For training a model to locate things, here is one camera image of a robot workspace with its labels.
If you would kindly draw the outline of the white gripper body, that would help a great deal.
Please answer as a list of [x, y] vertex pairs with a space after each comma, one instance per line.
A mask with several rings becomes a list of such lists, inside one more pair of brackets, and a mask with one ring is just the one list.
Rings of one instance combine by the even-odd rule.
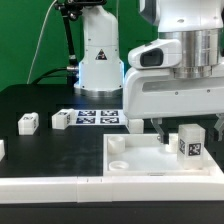
[[170, 69], [128, 70], [123, 111], [129, 119], [224, 113], [224, 66], [210, 77], [175, 79]]

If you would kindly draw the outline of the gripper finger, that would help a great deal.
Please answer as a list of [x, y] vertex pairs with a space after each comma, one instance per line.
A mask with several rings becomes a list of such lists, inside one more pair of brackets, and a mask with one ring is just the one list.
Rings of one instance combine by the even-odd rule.
[[221, 140], [223, 137], [223, 132], [224, 132], [224, 113], [217, 114], [217, 122], [214, 126], [214, 128], [218, 132], [218, 139]]
[[154, 127], [154, 129], [156, 130], [156, 132], [158, 133], [158, 140], [162, 144], [168, 144], [169, 143], [169, 133], [165, 132], [162, 129], [162, 123], [163, 123], [162, 119], [161, 118], [152, 118], [151, 123], [152, 123], [152, 126]]

